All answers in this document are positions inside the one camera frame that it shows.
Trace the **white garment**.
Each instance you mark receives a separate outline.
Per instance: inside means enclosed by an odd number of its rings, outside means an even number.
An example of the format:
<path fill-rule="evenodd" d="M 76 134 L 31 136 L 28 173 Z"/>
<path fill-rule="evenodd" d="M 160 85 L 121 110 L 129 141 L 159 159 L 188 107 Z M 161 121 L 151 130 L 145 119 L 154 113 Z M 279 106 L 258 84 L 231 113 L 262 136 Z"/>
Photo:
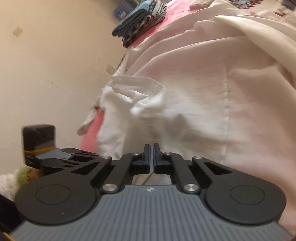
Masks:
<path fill-rule="evenodd" d="M 78 134 L 100 155 L 159 143 L 268 180 L 295 233 L 295 13 L 214 1 L 173 21 L 127 51 Z"/>

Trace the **folded dark clothes stack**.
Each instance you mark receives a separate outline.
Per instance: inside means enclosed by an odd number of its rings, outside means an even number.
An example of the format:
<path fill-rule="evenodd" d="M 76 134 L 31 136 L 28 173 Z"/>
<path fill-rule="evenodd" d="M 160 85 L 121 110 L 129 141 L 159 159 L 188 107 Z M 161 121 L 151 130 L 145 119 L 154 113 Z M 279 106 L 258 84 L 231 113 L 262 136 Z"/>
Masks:
<path fill-rule="evenodd" d="M 147 30 L 161 23 L 166 14 L 167 5 L 162 1 L 141 1 L 119 22 L 111 34 L 114 37 L 122 37 L 123 47 L 128 48 Z"/>

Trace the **red floral blanket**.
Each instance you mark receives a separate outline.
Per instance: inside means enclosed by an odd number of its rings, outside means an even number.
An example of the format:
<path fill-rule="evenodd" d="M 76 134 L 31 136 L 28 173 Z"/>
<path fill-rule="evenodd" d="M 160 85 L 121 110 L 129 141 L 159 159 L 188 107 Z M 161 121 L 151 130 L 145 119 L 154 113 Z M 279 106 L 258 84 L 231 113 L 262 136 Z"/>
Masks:
<path fill-rule="evenodd" d="M 230 3 L 224 3 L 224 1 L 213 1 L 208 7 L 203 9 L 190 9 L 191 4 L 193 4 L 193 1 L 172 1 L 168 3 L 165 19 L 149 28 L 134 40 L 127 49 L 127 53 L 123 56 L 121 62 L 125 60 L 130 52 L 135 51 L 138 46 L 141 46 L 142 43 L 146 43 L 148 39 L 155 39 L 156 42 L 164 39 L 163 29 L 170 28 L 170 35 L 174 36 L 183 32 L 185 29 L 190 30 L 193 28 L 198 16 L 203 20 L 212 18 L 214 16 L 212 11 L 217 11 L 218 15 L 222 15 L 222 13 L 226 12 L 246 16 L 259 16 L 295 28 L 295 12 L 281 5 L 277 5 L 274 10 L 260 11 L 259 8 L 256 8 L 255 12 L 251 12 L 239 10 Z M 77 131 L 77 134 L 83 137 L 80 149 L 88 152 L 97 151 L 97 135 L 102 125 L 103 116 L 104 112 L 100 107 L 100 96 L 98 96 L 91 108 L 90 114 L 86 117 L 84 123 Z"/>

